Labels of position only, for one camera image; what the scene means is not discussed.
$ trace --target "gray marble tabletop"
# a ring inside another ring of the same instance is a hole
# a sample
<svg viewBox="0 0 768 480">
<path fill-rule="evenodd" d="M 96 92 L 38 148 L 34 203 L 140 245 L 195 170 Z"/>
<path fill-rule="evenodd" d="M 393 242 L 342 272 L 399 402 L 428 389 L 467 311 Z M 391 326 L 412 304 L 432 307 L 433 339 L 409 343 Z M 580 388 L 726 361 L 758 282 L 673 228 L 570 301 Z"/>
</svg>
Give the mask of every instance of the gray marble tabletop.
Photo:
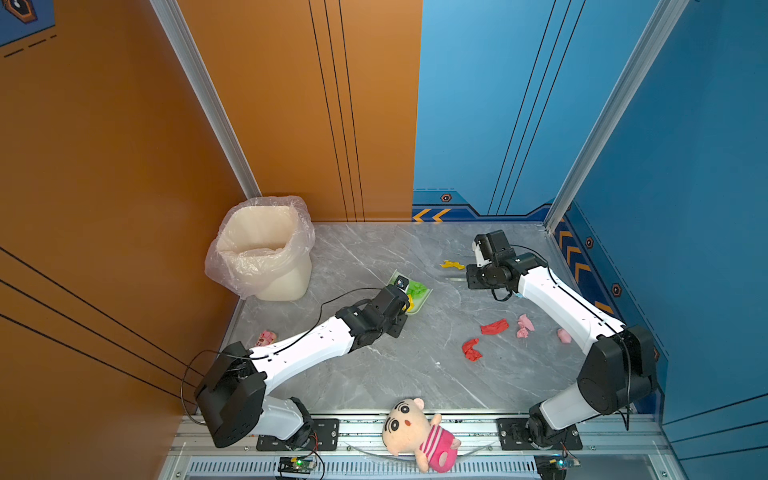
<svg viewBox="0 0 768 480">
<path fill-rule="evenodd" d="M 300 398 L 311 412 L 391 409 L 421 397 L 429 409 L 504 409 L 527 412 L 576 380 L 584 354 L 560 343 L 557 323 L 533 302 L 513 296 L 500 303 L 488 290 L 469 290 L 464 271 L 444 260 L 474 263 L 475 235 L 503 229 L 510 243 L 536 249 L 553 271 L 574 286 L 557 246 L 537 223 L 316 223 L 310 287 L 296 302 L 250 297 L 236 319 L 231 342 L 255 345 L 263 330 L 278 339 L 309 329 L 319 305 L 362 286 L 383 286 L 395 270 L 433 288 L 421 311 L 410 316 L 398 339 L 388 335 L 368 347 L 327 360 L 294 376 L 271 395 Z M 323 307 L 323 320 L 339 308 L 370 297 L 355 292 Z M 515 335 L 523 314 L 536 330 Z M 507 319 L 510 328 L 483 336 L 480 326 Z M 483 357 L 468 361 L 464 342 Z"/>
</svg>

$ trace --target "beige trash bin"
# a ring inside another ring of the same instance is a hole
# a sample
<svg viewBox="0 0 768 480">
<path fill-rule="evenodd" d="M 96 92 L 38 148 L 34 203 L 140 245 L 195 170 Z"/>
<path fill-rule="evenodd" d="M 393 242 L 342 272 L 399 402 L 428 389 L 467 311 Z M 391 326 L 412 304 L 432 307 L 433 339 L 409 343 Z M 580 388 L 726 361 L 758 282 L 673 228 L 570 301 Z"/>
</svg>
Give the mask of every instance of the beige trash bin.
<svg viewBox="0 0 768 480">
<path fill-rule="evenodd" d="M 210 245 L 205 273 L 246 298 L 298 300 L 310 283 L 315 228 L 300 197 L 258 197 L 232 208 Z"/>
</svg>

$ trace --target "wall graphic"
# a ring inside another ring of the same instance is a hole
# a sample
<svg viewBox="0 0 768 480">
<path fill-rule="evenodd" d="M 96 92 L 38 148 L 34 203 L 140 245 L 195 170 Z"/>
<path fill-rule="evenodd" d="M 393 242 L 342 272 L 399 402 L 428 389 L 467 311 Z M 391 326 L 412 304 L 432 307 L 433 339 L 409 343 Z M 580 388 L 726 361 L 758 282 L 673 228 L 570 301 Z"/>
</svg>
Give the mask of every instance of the wall graphic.
<svg viewBox="0 0 768 480">
<path fill-rule="evenodd" d="M 414 220 L 543 219 L 656 4 L 425 0 Z"/>
<path fill-rule="evenodd" d="M 53 0 L 2 0 L 0 47 L 54 25 Z"/>
</svg>

